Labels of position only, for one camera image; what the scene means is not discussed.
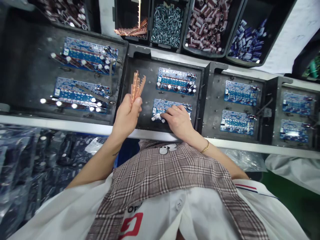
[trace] hand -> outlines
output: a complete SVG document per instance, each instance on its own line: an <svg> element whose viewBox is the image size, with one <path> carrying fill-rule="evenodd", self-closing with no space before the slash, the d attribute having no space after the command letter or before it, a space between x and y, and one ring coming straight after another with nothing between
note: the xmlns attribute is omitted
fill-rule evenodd
<svg viewBox="0 0 320 240"><path fill-rule="evenodd" d="M136 128L138 117L142 111L142 98L138 97L133 104L131 104L131 95L126 94L121 105L118 108L116 120L113 124L112 135L121 138L123 141Z"/></svg>
<svg viewBox="0 0 320 240"><path fill-rule="evenodd" d="M160 117L167 120L171 131L182 141L189 143L193 136L197 134L193 129L189 114L183 105L172 105L166 113L160 114Z"/></svg>

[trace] printed circuit board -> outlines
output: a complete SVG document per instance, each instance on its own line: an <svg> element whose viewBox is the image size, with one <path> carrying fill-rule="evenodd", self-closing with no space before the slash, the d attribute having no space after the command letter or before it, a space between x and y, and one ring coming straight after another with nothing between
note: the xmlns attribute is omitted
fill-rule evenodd
<svg viewBox="0 0 320 240"><path fill-rule="evenodd" d="M156 89L193 96L197 91L196 80L193 73L159 68Z"/></svg>
<svg viewBox="0 0 320 240"><path fill-rule="evenodd" d="M80 85L102 98L109 98L107 95L109 87L58 77L53 92L53 100L85 106L85 108L78 108L78 110L96 111L97 108L100 108L96 112L106 113L108 103L95 99L76 85Z"/></svg>
<svg viewBox="0 0 320 240"><path fill-rule="evenodd" d="M256 106L258 91L257 86L226 81L224 100L227 102Z"/></svg>
<svg viewBox="0 0 320 240"><path fill-rule="evenodd" d="M253 135L255 116L223 110L220 131Z"/></svg>
<svg viewBox="0 0 320 240"><path fill-rule="evenodd" d="M300 115L310 115L312 100L308 96L284 92L282 110Z"/></svg>
<svg viewBox="0 0 320 240"><path fill-rule="evenodd" d="M105 75L109 75L110 63L117 60L118 53L118 49L111 48L110 46L102 46L74 38L66 37L64 42L63 55L74 58L80 64L80 67L76 68L89 70L87 67L81 65L81 61L86 60L88 63L93 65L95 71ZM101 64L103 68L104 66L108 66L108 69L103 71L100 70L98 68L99 64ZM112 75L114 75L115 67L116 62L112 66Z"/></svg>
<svg viewBox="0 0 320 240"><path fill-rule="evenodd" d="M307 129L311 128L310 124L281 120L280 138L289 141L307 143L309 136Z"/></svg>
<svg viewBox="0 0 320 240"><path fill-rule="evenodd" d="M175 106L183 105L187 110L189 116L191 116L192 105L190 104L183 104L183 103L165 101L161 99L155 99L153 100L153 109L152 109L153 117L151 118L151 120L155 122L162 121L163 123L165 123L165 120L160 117L160 114L165 113L166 110L172 105L175 105Z"/></svg>

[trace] white cloth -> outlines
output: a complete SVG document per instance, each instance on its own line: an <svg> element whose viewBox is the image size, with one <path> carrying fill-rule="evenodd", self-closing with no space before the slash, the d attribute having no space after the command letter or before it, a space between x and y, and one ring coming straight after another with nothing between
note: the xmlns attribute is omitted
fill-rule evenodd
<svg viewBox="0 0 320 240"><path fill-rule="evenodd" d="M108 192L106 181L67 189L46 202L9 240L85 239L99 205ZM234 180L239 196L264 223L270 240L308 239L289 210L266 187L251 180ZM231 215L212 189L190 188L159 195L130 206L119 239L186 240L239 239Z"/></svg>
<svg viewBox="0 0 320 240"><path fill-rule="evenodd" d="M270 154L265 164L273 173L320 194L320 160Z"/></svg>

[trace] bracelet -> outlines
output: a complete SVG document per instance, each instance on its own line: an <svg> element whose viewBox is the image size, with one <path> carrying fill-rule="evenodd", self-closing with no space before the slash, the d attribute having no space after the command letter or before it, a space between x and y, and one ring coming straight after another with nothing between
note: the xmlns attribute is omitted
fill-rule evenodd
<svg viewBox="0 0 320 240"><path fill-rule="evenodd" d="M205 151L207 151L207 150L208 150L208 148L209 148L209 141L207 140L207 142L208 142L207 147L206 147L205 149L203 149L201 153L204 153Z"/></svg>

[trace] plaid vest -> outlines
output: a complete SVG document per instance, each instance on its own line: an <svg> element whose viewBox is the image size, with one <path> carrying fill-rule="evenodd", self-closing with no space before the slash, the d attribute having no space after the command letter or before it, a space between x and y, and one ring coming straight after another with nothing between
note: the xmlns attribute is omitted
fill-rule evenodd
<svg viewBox="0 0 320 240"><path fill-rule="evenodd" d="M110 190L102 200L87 240L118 239L124 213L130 205L193 187L218 192L242 239L269 239L263 223L239 197L229 172L217 160L186 143L177 144L174 151L165 143L139 144L140 152L114 170Z"/></svg>

